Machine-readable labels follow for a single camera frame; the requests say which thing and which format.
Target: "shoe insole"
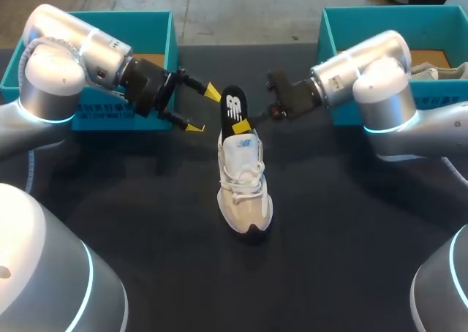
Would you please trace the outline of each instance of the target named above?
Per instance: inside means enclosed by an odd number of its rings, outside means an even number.
[[[233,125],[249,117],[247,96],[238,86],[228,86],[221,93],[222,140],[234,135]]]

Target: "white robotic arm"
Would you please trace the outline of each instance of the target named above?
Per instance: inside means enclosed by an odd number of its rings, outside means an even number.
[[[324,105],[355,100],[377,156],[387,161],[468,152],[468,104],[417,110],[409,85],[411,53],[395,31],[383,32],[311,68],[290,84],[271,72],[268,87],[278,102],[273,117],[296,118]]]
[[[0,159],[61,142],[85,82],[83,68],[65,49],[37,46],[27,61],[20,96],[0,107]]]
[[[0,160],[13,154],[60,142],[85,82],[133,104],[136,114],[152,109],[187,131],[202,131],[167,106],[177,85],[184,84],[214,100],[216,89],[188,76],[168,72],[132,48],[84,21],[43,4],[27,20],[20,61],[20,97],[0,106]],[[114,91],[124,88],[124,94]]]

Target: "shoe logo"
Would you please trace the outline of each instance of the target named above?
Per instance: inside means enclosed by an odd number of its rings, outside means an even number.
[[[237,143],[237,147],[248,147],[250,146],[250,140],[239,140],[239,143]]]
[[[228,112],[227,116],[229,116],[232,120],[240,121],[241,120],[241,101],[237,97],[233,97],[230,94],[226,96],[226,106]]]

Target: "cardboard box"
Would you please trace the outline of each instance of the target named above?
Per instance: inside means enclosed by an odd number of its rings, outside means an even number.
[[[177,70],[178,48],[172,12],[72,12],[74,16],[96,26],[111,36],[131,45],[137,57],[144,57],[170,71]],[[7,102],[18,98],[18,62],[24,51],[20,40],[0,83]],[[78,111],[73,118],[76,131],[166,130],[167,121],[159,120],[152,111],[148,118],[136,116],[132,107],[120,99],[86,86]]]
[[[413,66],[424,61],[458,67],[468,61],[468,20],[459,6],[382,6],[325,8],[320,24],[319,62],[386,30],[399,32],[412,50]],[[414,81],[418,109],[468,100],[468,80]],[[338,125],[361,124],[351,101],[331,110]]]

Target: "black mat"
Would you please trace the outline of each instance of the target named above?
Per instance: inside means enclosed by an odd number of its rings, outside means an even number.
[[[304,78],[314,51],[185,47],[180,57],[220,90],[244,87],[255,113],[270,102],[265,73]],[[217,106],[183,90],[179,108],[206,133],[81,133],[60,157],[38,153],[50,177],[33,195],[122,278],[129,332],[415,331],[413,275],[468,220],[467,192],[442,163],[381,162],[361,128],[333,128],[326,110],[267,123],[273,227],[247,246],[216,203]]]

